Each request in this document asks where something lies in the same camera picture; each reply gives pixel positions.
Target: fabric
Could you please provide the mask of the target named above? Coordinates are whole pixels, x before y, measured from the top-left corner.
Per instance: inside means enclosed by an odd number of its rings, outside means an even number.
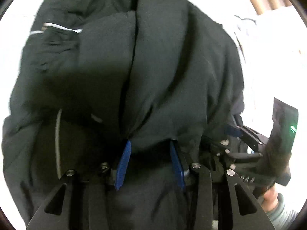
[[[107,195],[111,229],[184,229],[186,200],[165,141],[197,161],[202,136],[222,139],[243,99],[237,49],[222,26],[187,0],[45,0],[31,32],[2,141],[25,223],[58,180],[62,109],[62,173],[89,172],[131,141],[124,184]]]
[[[298,213],[287,209],[281,193],[278,194],[277,199],[278,205],[267,214],[276,230],[285,230],[289,228]]]

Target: silver bolt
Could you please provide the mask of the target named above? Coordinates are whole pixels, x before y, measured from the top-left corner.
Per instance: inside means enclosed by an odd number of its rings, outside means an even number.
[[[231,164],[231,165],[229,166],[229,168],[232,169],[232,170],[235,170],[235,164]]]
[[[100,168],[103,169],[103,170],[107,169],[108,167],[109,167],[108,163],[102,163],[100,165]]]
[[[235,172],[233,170],[227,170],[227,175],[234,176]]]
[[[67,176],[73,176],[75,174],[75,171],[74,170],[68,170],[67,172],[66,172],[66,175]]]
[[[201,165],[199,163],[192,163],[192,168],[199,169]]]
[[[220,144],[227,146],[229,144],[229,140],[228,139],[222,140],[222,141],[220,141]]]

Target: reflective stripe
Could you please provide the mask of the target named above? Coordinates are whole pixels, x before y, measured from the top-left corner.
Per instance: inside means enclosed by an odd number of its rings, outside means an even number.
[[[99,118],[99,117],[96,117],[94,114],[91,114],[91,117],[92,117],[92,119],[95,120],[96,122],[102,123],[102,119]]]
[[[29,36],[33,35],[33,34],[43,34],[44,32],[41,30],[36,30],[36,31],[31,31]]]
[[[59,179],[61,179],[62,177],[61,155],[60,155],[60,149],[59,149],[59,127],[61,124],[61,115],[62,115],[62,109],[58,111],[58,114],[56,116],[56,128],[55,128],[55,140],[54,140],[55,151],[56,151],[56,173]]]
[[[62,29],[62,30],[74,31],[76,33],[82,32],[82,29],[70,29],[70,28],[66,28],[66,27],[63,27],[63,26],[60,26],[60,25],[57,25],[57,24],[54,24],[54,23],[49,23],[49,22],[45,22],[44,26],[45,27],[56,27],[56,28],[59,28],[59,29]]]

